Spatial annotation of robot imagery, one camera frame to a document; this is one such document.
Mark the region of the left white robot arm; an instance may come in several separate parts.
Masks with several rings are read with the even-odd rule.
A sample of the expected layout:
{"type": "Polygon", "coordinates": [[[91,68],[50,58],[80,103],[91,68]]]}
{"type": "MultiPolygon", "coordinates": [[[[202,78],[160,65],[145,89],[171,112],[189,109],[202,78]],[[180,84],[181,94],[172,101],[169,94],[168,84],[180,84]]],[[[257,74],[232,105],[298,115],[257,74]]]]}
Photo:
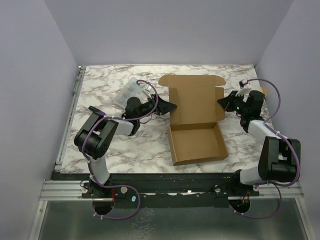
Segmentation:
{"type": "Polygon", "coordinates": [[[93,191],[97,196],[106,197],[111,190],[107,182],[110,173],[105,154],[115,135],[133,136],[141,126],[140,120],[152,114],[165,115],[177,109],[177,105],[152,94],[147,102],[138,97],[130,97],[121,117],[105,116],[105,113],[90,106],[92,114],[74,138],[74,145],[87,160],[93,191]]]}

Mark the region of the brown cardboard box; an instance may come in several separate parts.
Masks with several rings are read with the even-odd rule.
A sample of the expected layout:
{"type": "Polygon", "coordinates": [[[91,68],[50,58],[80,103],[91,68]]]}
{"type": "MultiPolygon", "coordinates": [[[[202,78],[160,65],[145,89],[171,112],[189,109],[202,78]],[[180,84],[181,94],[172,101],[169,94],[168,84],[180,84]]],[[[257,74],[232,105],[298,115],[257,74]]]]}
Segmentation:
{"type": "Polygon", "coordinates": [[[228,157],[219,126],[225,111],[218,104],[224,98],[226,81],[217,75],[163,75],[158,84],[168,87],[170,112],[167,135],[175,166],[222,161],[228,157]]]}

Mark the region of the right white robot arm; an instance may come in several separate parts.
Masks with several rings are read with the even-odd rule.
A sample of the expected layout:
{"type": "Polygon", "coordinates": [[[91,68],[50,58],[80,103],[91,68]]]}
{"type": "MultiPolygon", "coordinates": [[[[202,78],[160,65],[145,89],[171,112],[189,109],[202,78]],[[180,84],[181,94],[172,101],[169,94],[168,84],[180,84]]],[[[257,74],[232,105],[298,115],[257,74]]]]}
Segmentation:
{"type": "Polygon", "coordinates": [[[289,187],[300,177],[301,143],[283,136],[264,120],[264,99],[262,92],[243,88],[217,100],[225,112],[236,112],[243,130],[262,143],[257,166],[237,170],[227,185],[236,196],[268,183],[289,187]]]}

